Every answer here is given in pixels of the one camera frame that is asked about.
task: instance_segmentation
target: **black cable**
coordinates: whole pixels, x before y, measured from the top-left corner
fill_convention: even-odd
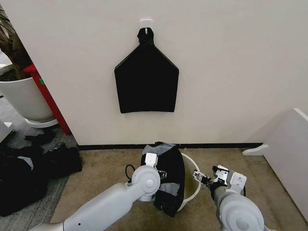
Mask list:
[[[127,168],[128,167],[131,167],[134,171],[135,171],[135,167],[133,166],[133,165],[126,165],[126,167],[125,167],[125,175],[126,175],[126,177],[129,179],[129,180],[131,180],[131,178],[128,176],[128,174],[127,174]]]

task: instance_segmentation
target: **gray floor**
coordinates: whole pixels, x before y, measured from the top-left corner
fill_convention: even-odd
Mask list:
[[[10,134],[0,145],[7,145],[12,148],[30,146],[31,142],[24,140],[25,135],[43,133],[42,129],[28,126],[5,98],[0,99],[0,119],[3,122],[13,122],[15,126],[15,132]],[[55,144],[61,141],[65,142],[67,147],[77,146],[73,135],[66,136],[59,126],[55,126],[52,130],[56,133],[56,136],[52,142],[42,146],[45,152],[51,151]],[[43,199],[7,217],[0,217],[0,231],[27,231],[42,222],[50,221],[67,179],[68,177],[50,180],[47,194]]]

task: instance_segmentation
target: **black baseboard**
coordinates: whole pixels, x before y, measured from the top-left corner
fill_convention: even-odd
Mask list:
[[[179,148],[257,148],[262,143],[181,143]],[[143,149],[146,144],[79,145],[80,150]]]

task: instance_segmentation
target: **black bag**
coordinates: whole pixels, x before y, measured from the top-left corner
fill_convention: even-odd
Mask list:
[[[115,68],[120,111],[174,112],[179,69],[154,45],[150,28],[138,38],[140,45]]]
[[[4,217],[44,197],[48,177],[40,164],[42,148],[0,151],[0,215]]]

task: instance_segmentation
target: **potted plant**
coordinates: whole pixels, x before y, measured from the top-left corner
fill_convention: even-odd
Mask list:
[[[56,120],[33,78],[23,71],[32,64],[32,61],[1,4],[0,49],[12,62],[12,65],[0,69],[1,94],[31,126],[41,128],[50,126],[48,121]]]

